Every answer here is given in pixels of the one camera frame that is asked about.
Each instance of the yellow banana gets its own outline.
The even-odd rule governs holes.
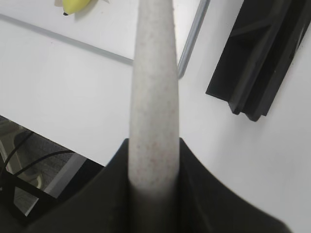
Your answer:
[[[81,11],[91,0],[63,0],[64,15],[71,15]]]

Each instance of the floor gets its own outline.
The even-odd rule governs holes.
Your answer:
[[[0,116],[0,121],[7,120]],[[30,131],[25,131],[19,134],[15,139],[15,145],[17,145]],[[18,155],[22,167],[37,160],[38,158],[47,155],[52,152],[67,150],[66,148],[40,136],[33,134],[23,146],[18,150]],[[34,165],[31,169],[25,171],[27,176],[40,176],[42,178],[41,190],[44,190],[49,183],[53,180],[56,174],[61,170],[65,163],[70,159],[72,154],[60,154]],[[37,185],[36,180],[32,181],[32,184]],[[36,197],[24,192],[23,190],[16,188],[15,191],[15,205],[25,214],[28,209],[36,201]]]

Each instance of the white surface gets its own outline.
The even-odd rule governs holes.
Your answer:
[[[311,30],[267,117],[205,95],[241,0],[212,0],[179,82],[180,135],[252,204],[311,232]],[[0,115],[105,165],[128,136],[132,68],[0,20]]]
[[[82,11],[65,17],[54,0],[0,0],[0,14],[133,59],[138,1],[92,0]],[[178,59],[199,3],[174,0]]]

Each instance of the black cable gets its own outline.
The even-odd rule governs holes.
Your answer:
[[[28,170],[32,166],[36,165],[37,163],[40,163],[42,160],[45,160],[47,158],[50,158],[50,157],[58,155],[58,154],[68,154],[68,153],[74,153],[74,152],[71,151],[71,150],[62,150],[62,151],[58,151],[58,152],[53,152],[51,154],[47,154],[47,155],[45,155],[45,156],[43,156],[43,157],[33,161],[31,164],[27,165],[26,167],[24,167],[23,169],[21,169],[20,171],[15,173],[14,176],[19,176],[21,173],[23,173],[24,171]]]
[[[6,158],[3,168],[1,169],[0,172],[0,178],[2,176],[3,171],[5,170],[6,166],[8,165],[10,159],[13,157],[13,155],[15,154],[15,152],[34,134],[34,132],[30,132],[9,154],[9,156]]]

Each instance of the gray cylindrical rod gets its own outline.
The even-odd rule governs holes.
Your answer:
[[[132,82],[128,169],[133,232],[175,232],[178,172],[173,2],[141,0]]]

